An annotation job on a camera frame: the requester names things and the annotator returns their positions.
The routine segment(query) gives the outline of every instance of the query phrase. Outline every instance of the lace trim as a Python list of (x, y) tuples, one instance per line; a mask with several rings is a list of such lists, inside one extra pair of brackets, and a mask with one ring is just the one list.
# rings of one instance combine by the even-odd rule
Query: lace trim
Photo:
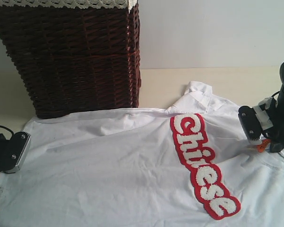
[(56, 7), (56, 8), (80, 8), (86, 9), (89, 7), (99, 9), (101, 7), (111, 9), (131, 10), (138, 0), (0, 0), (0, 6), (30, 6), (30, 7)]

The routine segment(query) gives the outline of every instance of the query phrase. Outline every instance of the table surface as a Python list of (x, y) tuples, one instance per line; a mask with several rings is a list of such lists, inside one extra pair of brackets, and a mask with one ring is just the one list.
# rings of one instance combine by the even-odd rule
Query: table surface
[[(213, 93), (238, 105), (256, 105), (281, 87), (278, 67), (141, 70), (140, 107), (168, 108), (189, 81), (213, 87)], [(35, 115), (17, 73), (0, 73), (0, 125), (20, 131)]]

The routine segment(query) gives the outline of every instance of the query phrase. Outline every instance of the red and white patch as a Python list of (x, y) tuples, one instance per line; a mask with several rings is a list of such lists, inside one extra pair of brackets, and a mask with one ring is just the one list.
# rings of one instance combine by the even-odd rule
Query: red and white patch
[(221, 170), (211, 163), (214, 150), (204, 146), (208, 137), (202, 116), (178, 115), (170, 119), (170, 126), (180, 162), (191, 172), (190, 180), (198, 201), (215, 220), (237, 214), (241, 204), (221, 183)]

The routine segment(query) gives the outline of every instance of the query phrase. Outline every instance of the brown wicker basket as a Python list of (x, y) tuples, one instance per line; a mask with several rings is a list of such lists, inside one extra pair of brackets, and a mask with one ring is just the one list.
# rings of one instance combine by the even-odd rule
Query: brown wicker basket
[(0, 38), (39, 118), (138, 107), (138, 5), (0, 7)]

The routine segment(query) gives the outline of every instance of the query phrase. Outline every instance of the white t-shirt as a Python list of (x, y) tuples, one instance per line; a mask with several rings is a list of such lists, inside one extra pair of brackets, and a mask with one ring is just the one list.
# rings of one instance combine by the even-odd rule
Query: white t-shirt
[(284, 227), (284, 151), (258, 153), (238, 106), (191, 82), (169, 109), (32, 119), (0, 174), (0, 227)]

